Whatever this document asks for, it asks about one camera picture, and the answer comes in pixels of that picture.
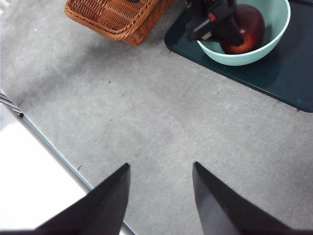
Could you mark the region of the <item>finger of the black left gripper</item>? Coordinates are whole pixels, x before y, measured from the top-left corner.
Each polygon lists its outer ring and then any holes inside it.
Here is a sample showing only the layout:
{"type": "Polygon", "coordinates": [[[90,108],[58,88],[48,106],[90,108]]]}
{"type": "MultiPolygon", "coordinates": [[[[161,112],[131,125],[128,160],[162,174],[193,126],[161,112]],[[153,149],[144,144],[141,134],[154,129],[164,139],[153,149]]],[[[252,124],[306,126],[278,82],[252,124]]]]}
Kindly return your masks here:
{"type": "Polygon", "coordinates": [[[240,46],[244,43],[244,38],[233,17],[227,17],[215,24],[212,31],[212,41],[240,46]]]}

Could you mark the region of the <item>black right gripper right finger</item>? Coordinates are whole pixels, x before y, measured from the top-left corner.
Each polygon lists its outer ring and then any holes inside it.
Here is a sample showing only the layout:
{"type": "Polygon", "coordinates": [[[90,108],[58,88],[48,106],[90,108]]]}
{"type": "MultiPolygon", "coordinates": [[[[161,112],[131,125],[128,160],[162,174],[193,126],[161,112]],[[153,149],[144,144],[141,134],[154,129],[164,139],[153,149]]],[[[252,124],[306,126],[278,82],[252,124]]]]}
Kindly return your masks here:
{"type": "Polygon", "coordinates": [[[193,187],[205,235],[311,235],[292,229],[243,198],[199,162],[193,163],[193,187]]]}

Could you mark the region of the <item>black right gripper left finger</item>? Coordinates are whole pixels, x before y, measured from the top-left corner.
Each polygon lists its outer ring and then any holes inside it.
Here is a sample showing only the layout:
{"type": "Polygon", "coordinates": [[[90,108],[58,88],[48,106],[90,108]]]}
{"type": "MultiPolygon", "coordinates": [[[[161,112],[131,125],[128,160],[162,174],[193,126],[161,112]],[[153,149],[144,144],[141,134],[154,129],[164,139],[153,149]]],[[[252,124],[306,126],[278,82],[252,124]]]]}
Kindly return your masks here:
{"type": "Polygon", "coordinates": [[[129,200],[131,167],[123,164],[85,197],[32,230],[2,235],[117,235],[129,200]]]}

